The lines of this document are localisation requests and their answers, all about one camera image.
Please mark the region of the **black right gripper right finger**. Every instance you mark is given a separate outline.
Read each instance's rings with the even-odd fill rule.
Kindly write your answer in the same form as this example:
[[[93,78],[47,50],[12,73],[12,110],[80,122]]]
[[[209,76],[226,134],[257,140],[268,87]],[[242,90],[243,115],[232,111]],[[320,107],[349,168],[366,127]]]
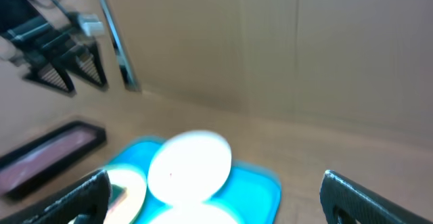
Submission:
[[[331,224],[432,224],[332,170],[324,172],[319,198]]]

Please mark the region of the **white plate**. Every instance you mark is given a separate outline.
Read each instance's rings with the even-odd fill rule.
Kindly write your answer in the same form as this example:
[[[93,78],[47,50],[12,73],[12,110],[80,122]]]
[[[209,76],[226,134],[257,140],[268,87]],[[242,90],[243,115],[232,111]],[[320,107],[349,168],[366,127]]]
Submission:
[[[223,136],[187,131],[155,153],[147,186],[155,198],[171,206],[204,202],[225,184],[231,164],[231,147]]]

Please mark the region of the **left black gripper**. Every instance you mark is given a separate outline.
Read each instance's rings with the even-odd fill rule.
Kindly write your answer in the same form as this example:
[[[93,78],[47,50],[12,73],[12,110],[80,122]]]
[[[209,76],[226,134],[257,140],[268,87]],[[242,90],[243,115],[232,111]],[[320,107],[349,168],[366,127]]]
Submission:
[[[95,37],[87,37],[78,26],[78,15],[68,12],[68,23],[60,28],[43,16],[1,16],[1,59],[16,66],[31,67],[22,80],[73,97],[74,83],[66,69],[95,88],[105,91],[108,82]]]

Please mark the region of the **yellow-green plate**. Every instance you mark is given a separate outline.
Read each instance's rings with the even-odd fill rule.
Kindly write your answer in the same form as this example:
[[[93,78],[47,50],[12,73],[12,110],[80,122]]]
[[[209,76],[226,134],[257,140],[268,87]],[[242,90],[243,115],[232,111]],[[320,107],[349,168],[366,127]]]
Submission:
[[[110,184],[126,187],[127,195],[114,211],[106,213],[103,224],[131,224],[137,220],[147,192],[145,173],[131,164],[111,164],[104,167]]]

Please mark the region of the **green and pink sponge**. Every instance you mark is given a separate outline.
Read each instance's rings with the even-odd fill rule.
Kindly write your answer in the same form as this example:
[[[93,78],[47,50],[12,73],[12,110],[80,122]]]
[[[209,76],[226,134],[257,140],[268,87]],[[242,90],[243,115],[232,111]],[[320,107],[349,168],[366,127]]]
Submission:
[[[112,212],[117,208],[121,202],[126,198],[127,189],[126,187],[112,184],[111,194],[108,202],[108,212]]]

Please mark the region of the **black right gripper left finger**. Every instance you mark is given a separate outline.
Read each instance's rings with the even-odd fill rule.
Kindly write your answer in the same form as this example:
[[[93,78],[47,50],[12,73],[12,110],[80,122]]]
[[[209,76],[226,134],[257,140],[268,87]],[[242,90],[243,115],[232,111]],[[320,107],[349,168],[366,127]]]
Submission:
[[[111,196],[108,172],[96,170],[40,202],[1,220],[1,224],[102,224]]]

